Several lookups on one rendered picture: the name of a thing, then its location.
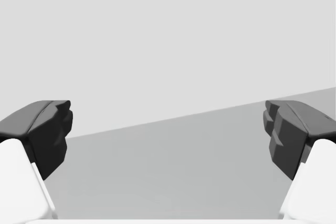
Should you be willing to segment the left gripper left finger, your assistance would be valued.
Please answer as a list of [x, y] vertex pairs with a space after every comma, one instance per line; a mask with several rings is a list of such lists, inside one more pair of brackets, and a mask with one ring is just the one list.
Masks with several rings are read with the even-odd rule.
[[58, 218], [44, 181], [65, 159], [70, 106], [37, 101], [0, 121], [0, 220]]

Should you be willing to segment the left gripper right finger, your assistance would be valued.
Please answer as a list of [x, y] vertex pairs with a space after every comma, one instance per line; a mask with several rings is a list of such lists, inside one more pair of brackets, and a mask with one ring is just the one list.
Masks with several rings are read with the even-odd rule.
[[292, 181], [279, 219], [336, 219], [336, 120], [294, 100], [265, 106], [271, 160]]

